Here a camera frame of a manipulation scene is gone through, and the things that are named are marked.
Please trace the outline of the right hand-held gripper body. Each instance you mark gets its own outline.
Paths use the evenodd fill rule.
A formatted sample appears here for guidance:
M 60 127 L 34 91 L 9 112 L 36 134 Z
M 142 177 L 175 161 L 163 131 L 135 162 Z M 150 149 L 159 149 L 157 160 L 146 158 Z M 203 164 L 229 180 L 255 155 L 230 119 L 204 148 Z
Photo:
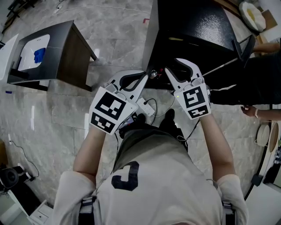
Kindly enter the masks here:
M 175 91 L 174 96 L 191 120 L 211 113 L 209 90 L 202 78 L 193 79 L 191 84 Z

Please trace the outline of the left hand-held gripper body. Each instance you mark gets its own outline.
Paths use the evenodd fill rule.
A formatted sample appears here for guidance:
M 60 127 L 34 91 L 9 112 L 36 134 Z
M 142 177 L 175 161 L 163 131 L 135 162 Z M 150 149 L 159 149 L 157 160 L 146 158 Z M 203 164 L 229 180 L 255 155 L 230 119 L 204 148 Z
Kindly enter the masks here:
M 89 110 L 89 124 L 112 135 L 138 109 L 139 83 L 134 82 L 123 90 L 110 83 L 99 87 Z

